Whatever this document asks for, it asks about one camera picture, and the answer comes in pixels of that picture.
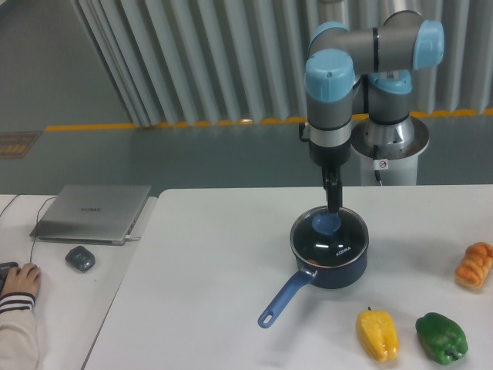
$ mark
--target blue saucepan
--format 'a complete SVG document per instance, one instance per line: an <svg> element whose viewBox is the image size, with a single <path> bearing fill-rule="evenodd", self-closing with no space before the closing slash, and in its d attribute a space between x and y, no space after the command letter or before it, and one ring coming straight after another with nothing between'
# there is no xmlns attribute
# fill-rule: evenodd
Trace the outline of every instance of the blue saucepan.
<svg viewBox="0 0 493 370"><path fill-rule="evenodd" d="M298 271L291 276L258 319L269 328L300 288L312 284L325 289L353 284L367 266L368 229L363 219L347 208L340 208L340 223L327 206L302 214L291 227L291 250Z"/></svg>

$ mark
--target floor mat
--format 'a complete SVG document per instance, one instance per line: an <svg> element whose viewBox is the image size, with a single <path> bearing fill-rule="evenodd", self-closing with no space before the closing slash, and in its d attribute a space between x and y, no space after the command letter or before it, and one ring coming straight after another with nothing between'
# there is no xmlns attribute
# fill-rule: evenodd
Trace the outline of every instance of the floor mat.
<svg viewBox="0 0 493 370"><path fill-rule="evenodd" d="M23 158L41 134L42 131L0 133L0 159Z"/></svg>

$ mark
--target white table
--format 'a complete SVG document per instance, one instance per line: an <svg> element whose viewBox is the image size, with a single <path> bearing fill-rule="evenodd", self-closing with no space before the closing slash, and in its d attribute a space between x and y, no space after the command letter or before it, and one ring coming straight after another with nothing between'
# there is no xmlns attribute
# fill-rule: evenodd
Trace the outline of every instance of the white table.
<svg viewBox="0 0 493 370"><path fill-rule="evenodd" d="M308 285L269 329L257 319L296 271L289 233L321 188L168 190L156 205L86 365L117 369L439 369L414 329L430 311L464 329L450 369L491 367L493 277L454 283L466 247L493 242L493 186L344 189L370 233L368 267L348 288ZM389 311L401 350L379 365L354 324Z"/></svg>
<svg viewBox="0 0 493 370"><path fill-rule="evenodd" d="M0 196L0 210L13 198ZM47 196L20 196L0 218L0 261L29 262L36 214ZM132 231L143 233L156 205L149 198ZM40 217L49 208L50 200ZM81 369L99 332L120 282L139 242L123 246L85 245L96 257L94 267L82 274L65 262L78 244L37 240L32 262L42 269L42 284L34 314L38 325L38 370Z"/></svg>

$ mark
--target laptop lid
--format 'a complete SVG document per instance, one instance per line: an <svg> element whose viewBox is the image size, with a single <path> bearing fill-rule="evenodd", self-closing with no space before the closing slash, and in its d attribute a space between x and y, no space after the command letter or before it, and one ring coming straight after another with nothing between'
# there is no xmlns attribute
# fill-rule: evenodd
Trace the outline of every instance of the laptop lid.
<svg viewBox="0 0 493 370"><path fill-rule="evenodd" d="M31 236L65 243L122 245L146 204L150 188L66 185Z"/></svg>

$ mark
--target yellow bell pepper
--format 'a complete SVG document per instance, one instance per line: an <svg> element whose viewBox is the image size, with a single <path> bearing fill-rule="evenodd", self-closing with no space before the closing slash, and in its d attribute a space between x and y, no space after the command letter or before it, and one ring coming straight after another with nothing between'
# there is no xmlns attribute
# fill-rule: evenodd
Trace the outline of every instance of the yellow bell pepper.
<svg viewBox="0 0 493 370"><path fill-rule="evenodd" d="M379 362L396 358L399 341L392 317L386 311L363 311L357 316L356 332L369 356Z"/></svg>

